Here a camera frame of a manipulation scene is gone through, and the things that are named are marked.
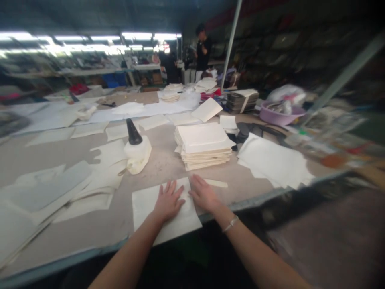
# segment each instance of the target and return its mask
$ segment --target ceiling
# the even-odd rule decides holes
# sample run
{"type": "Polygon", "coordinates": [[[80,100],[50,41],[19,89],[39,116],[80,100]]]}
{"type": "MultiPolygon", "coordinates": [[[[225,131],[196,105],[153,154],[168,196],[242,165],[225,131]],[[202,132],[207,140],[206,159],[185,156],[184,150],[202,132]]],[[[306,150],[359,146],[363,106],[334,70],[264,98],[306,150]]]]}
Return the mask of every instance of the ceiling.
{"type": "Polygon", "coordinates": [[[0,30],[31,34],[180,33],[187,19],[226,0],[2,0],[0,30]]]}

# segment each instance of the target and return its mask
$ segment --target forearm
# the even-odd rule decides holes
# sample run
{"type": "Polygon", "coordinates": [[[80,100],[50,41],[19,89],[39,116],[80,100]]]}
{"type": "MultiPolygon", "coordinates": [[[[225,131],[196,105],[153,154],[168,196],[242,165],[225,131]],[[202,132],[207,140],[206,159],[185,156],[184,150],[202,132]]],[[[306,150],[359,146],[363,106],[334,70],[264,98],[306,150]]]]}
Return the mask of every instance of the forearm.
{"type": "Polygon", "coordinates": [[[153,214],[148,215],[143,224],[109,261],[89,288],[135,288],[162,225],[163,222],[153,214]]]}
{"type": "MultiPolygon", "coordinates": [[[[214,218],[224,230],[235,217],[224,205],[213,211],[214,218]]],[[[227,230],[226,236],[254,282],[261,289],[310,288],[289,265],[255,236],[240,220],[227,230]]]]}

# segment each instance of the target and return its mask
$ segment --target silver bracelet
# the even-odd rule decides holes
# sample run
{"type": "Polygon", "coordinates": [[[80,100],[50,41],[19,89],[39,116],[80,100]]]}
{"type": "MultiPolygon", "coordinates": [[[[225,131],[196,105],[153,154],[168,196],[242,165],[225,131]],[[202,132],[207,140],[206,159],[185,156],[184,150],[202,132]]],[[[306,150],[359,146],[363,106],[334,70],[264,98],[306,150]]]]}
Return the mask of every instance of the silver bracelet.
{"type": "Polygon", "coordinates": [[[235,215],[235,217],[231,220],[230,222],[230,225],[228,225],[223,231],[222,233],[225,233],[227,230],[229,230],[231,227],[234,226],[234,224],[239,220],[238,216],[235,215]]]}

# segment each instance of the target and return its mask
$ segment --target metal pole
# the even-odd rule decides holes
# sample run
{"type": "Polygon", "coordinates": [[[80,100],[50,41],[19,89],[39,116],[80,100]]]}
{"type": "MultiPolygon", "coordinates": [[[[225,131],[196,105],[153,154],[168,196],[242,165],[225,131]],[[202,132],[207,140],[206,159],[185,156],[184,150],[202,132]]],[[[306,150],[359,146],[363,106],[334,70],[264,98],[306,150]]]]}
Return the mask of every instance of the metal pole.
{"type": "Polygon", "coordinates": [[[234,41],[234,36],[235,36],[235,30],[237,29],[238,18],[239,18],[239,13],[241,11],[241,6],[242,6],[242,0],[238,0],[237,9],[235,10],[235,15],[234,15],[233,27],[231,29],[231,35],[230,35],[230,40],[229,40],[229,47],[227,48],[225,67],[224,67],[224,70],[223,70],[223,78],[222,78],[222,83],[221,83],[221,91],[223,91],[223,86],[225,84],[225,76],[226,76],[226,72],[227,72],[227,67],[229,66],[230,54],[231,54],[231,49],[233,48],[233,41],[234,41]]]}
{"type": "Polygon", "coordinates": [[[316,100],[313,106],[301,119],[301,127],[305,127],[314,114],[322,108],[346,83],[372,58],[378,51],[385,46],[385,30],[381,31],[366,46],[364,50],[345,67],[340,76],[329,86],[329,88],[316,100]]]}

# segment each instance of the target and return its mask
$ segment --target paper stack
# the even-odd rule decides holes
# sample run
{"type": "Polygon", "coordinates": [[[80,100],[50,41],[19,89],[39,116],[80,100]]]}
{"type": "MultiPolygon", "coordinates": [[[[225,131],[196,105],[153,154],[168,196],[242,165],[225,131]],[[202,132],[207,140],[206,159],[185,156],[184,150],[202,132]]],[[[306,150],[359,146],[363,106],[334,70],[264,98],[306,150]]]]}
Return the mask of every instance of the paper stack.
{"type": "Polygon", "coordinates": [[[175,152],[182,157],[186,171],[229,161],[235,145],[218,123],[177,126],[175,141],[175,152]]]}
{"type": "Polygon", "coordinates": [[[163,90],[162,91],[162,100],[165,102],[175,102],[178,101],[180,94],[177,90],[163,90]]]}
{"type": "Polygon", "coordinates": [[[238,164],[249,168],[255,178],[268,179],[274,188],[298,189],[301,183],[309,185],[314,178],[299,151],[252,133],[239,151],[238,158],[238,164]]]}
{"type": "Polygon", "coordinates": [[[195,85],[195,91],[199,93],[204,92],[210,94],[218,89],[216,86],[217,82],[215,81],[215,78],[205,77],[197,82],[195,85]]]}

